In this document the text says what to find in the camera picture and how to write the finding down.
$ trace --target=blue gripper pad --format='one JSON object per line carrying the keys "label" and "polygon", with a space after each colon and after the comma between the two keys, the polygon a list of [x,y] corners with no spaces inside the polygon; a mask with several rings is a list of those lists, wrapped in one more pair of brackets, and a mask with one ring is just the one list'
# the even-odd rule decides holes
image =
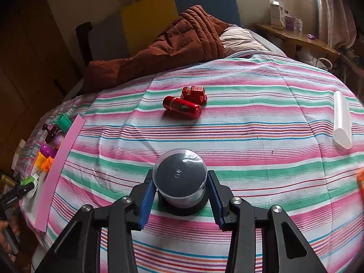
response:
{"label": "blue gripper pad", "polygon": [[156,191],[157,191],[157,188],[155,187],[154,182],[151,178],[149,180],[147,191],[145,192],[145,196],[144,196],[144,199],[143,199],[143,202],[141,205],[141,209],[140,209],[140,216],[139,216],[139,222],[138,222],[138,226],[139,226],[140,230],[142,230],[148,222]]}
{"label": "blue gripper pad", "polygon": [[222,229],[225,224],[223,219],[222,204],[220,202],[219,196],[217,195],[215,184],[212,181],[209,172],[207,173],[206,190],[209,194],[210,205],[214,215],[215,223],[220,229]]}

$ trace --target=pink paper strip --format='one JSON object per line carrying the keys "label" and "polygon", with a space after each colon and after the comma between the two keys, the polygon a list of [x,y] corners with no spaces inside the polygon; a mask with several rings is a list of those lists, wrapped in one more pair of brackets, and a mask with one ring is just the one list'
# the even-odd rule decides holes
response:
{"label": "pink paper strip", "polygon": [[72,146],[75,143],[76,138],[84,124],[85,120],[83,120],[82,117],[78,115],[75,121],[73,121],[70,130],[67,132],[56,154],[56,157],[54,158],[52,166],[47,175],[47,179],[45,180],[34,224],[34,228],[42,232],[45,232],[47,229],[49,212],[51,210],[53,195],[56,190],[59,176],[61,175],[61,171],[66,162],[68,154],[70,153]]}

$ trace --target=white pillowcase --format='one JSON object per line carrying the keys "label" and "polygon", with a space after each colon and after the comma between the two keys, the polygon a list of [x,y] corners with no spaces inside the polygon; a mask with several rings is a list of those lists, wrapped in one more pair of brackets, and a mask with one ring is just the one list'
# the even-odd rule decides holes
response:
{"label": "white pillowcase", "polygon": [[247,50],[268,51],[267,48],[252,37],[249,30],[243,29],[239,26],[228,27],[220,35],[220,40],[224,46],[226,56]]}

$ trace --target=brown blanket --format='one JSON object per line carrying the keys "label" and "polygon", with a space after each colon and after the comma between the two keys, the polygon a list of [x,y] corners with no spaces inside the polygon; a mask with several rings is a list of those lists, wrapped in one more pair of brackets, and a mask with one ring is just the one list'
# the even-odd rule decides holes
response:
{"label": "brown blanket", "polygon": [[201,6],[192,6],[135,56],[90,62],[84,73],[83,90],[99,91],[179,66],[224,58],[219,35],[227,27],[227,23],[207,14]]}

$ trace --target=white box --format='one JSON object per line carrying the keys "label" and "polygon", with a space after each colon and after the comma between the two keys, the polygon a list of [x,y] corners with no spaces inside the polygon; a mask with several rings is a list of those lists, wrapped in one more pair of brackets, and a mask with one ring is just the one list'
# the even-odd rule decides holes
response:
{"label": "white box", "polygon": [[280,30],[286,28],[285,14],[282,2],[270,0],[270,20],[273,28]]}

